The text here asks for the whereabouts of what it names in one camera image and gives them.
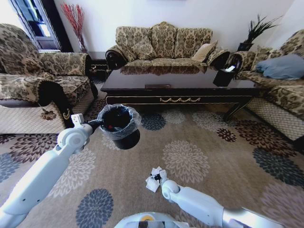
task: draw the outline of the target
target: vase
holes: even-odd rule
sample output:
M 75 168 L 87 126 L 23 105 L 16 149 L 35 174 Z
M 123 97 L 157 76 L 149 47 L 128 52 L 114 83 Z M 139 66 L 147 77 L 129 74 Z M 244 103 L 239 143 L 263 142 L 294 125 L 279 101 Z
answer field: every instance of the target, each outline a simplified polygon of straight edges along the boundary
M 249 51 L 252 45 L 252 43 L 240 43 L 237 51 Z
M 82 53 L 87 53 L 87 49 L 86 49 L 84 38 L 82 37 L 82 34 L 78 37 L 78 43 L 79 43 L 80 51 Z

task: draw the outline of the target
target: red dried branches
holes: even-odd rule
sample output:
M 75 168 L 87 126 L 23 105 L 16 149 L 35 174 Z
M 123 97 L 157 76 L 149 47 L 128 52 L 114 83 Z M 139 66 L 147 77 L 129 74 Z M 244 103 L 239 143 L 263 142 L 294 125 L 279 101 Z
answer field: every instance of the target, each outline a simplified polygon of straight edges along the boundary
M 78 4 L 75 6 L 74 4 L 68 5 L 66 3 L 61 4 L 61 9 L 65 14 L 66 18 L 70 22 L 73 27 L 73 30 L 78 37 L 80 48 L 83 51 L 85 49 L 84 39 L 82 37 L 82 26 L 84 23 L 84 11 L 82 7 Z

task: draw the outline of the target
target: table leg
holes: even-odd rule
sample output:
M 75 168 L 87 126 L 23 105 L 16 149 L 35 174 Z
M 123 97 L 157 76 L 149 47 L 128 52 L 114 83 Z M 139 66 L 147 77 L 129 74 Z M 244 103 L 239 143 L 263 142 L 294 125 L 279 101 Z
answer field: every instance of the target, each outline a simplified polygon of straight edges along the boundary
M 252 97 L 248 97 L 247 99 L 244 99 L 242 102 L 235 104 L 232 108 L 230 108 L 223 117 L 224 122 L 230 121 L 231 117 L 237 113 L 240 109 L 245 107 L 250 101 Z

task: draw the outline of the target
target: plastic bag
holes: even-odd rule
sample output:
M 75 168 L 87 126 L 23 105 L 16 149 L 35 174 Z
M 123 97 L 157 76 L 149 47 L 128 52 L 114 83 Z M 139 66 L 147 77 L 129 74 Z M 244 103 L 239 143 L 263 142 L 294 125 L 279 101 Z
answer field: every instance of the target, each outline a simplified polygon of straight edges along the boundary
M 98 114 L 97 120 L 104 122 L 100 129 L 105 135 L 111 140 L 120 140 L 137 130 L 142 117 L 134 108 L 107 104 Z

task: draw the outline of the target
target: decorative plant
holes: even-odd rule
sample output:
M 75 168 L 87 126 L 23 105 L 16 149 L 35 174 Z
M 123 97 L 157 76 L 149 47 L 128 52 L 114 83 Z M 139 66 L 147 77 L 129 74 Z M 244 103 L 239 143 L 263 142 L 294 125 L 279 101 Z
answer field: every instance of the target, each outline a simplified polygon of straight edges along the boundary
M 70 22 L 73 30 L 78 38 L 81 52 L 87 52 L 85 42 L 82 36 L 82 26 L 84 23 L 84 11 L 78 4 L 68 5 L 66 3 L 61 4 L 61 9 L 66 18 Z
M 249 34 L 248 34 L 248 39 L 244 41 L 244 43 L 252 43 L 252 41 L 257 38 L 259 35 L 261 35 L 265 30 L 273 28 L 278 25 L 274 25 L 273 23 L 277 21 L 279 18 L 282 16 L 275 18 L 273 20 L 270 20 L 268 22 L 264 22 L 266 17 L 263 17 L 262 19 L 260 18 L 260 15 L 257 15 L 257 23 L 252 20 L 249 25 Z

